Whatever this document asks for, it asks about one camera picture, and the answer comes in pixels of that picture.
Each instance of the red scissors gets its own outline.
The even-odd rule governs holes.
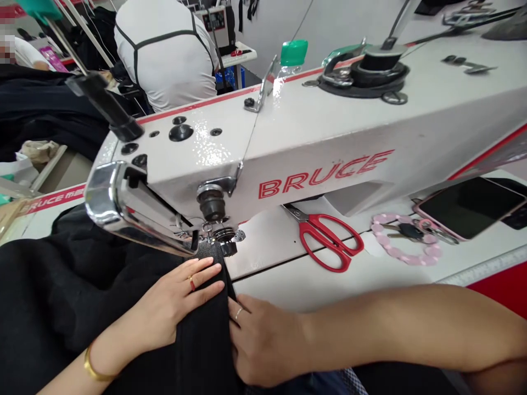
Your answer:
[[[300,240],[302,241],[302,245],[304,246],[306,252],[311,256],[311,258],[315,260],[315,262],[317,262],[324,269],[329,270],[330,272],[343,273],[349,268],[351,263],[351,257],[357,255],[364,249],[364,242],[362,241],[360,234],[357,233],[348,224],[339,220],[338,218],[326,214],[308,215],[289,203],[283,205],[283,207],[299,222]],[[346,246],[331,230],[328,229],[328,227],[326,227],[322,222],[320,222],[321,218],[336,222],[341,225],[344,229],[346,229],[349,233],[351,233],[355,240],[357,240],[357,248],[351,249]],[[339,256],[340,261],[342,262],[340,268],[335,269],[331,266],[326,265],[324,262],[318,259],[315,256],[315,253],[313,253],[313,251],[311,251],[307,245],[305,238],[306,234],[312,236],[323,246],[336,253]]]

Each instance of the gold bracelet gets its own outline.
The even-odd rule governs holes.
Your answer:
[[[89,375],[97,381],[112,381],[115,378],[117,378],[119,375],[118,374],[115,376],[103,375],[101,373],[97,373],[92,368],[92,363],[89,361],[89,353],[92,350],[92,346],[94,342],[95,340],[92,341],[92,343],[88,346],[88,348],[86,349],[86,353],[84,354],[84,368],[88,371]]]

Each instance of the woman's left hand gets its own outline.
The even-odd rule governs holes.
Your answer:
[[[135,356],[172,344],[176,340],[177,324],[192,310],[219,294],[225,287],[217,281],[207,288],[192,292],[189,276],[195,288],[221,271],[213,258],[191,259],[165,274],[114,326]]]

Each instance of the ring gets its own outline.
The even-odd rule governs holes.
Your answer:
[[[192,276],[189,276],[188,280],[190,280],[190,288],[192,289],[191,292],[194,292],[196,290],[196,286],[194,285],[194,281],[192,281]]]
[[[234,316],[234,321],[238,321],[238,315],[240,314],[240,312],[243,310],[243,307],[240,307],[240,310],[238,310],[238,312],[236,313],[236,315]]]

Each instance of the plastic bottle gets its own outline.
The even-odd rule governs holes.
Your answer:
[[[282,55],[280,58],[281,68],[277,78],[283,78],[300,73],[302,71],[302,65],[306,59],[306,54],[306,40],[285,42],[282,45]]]

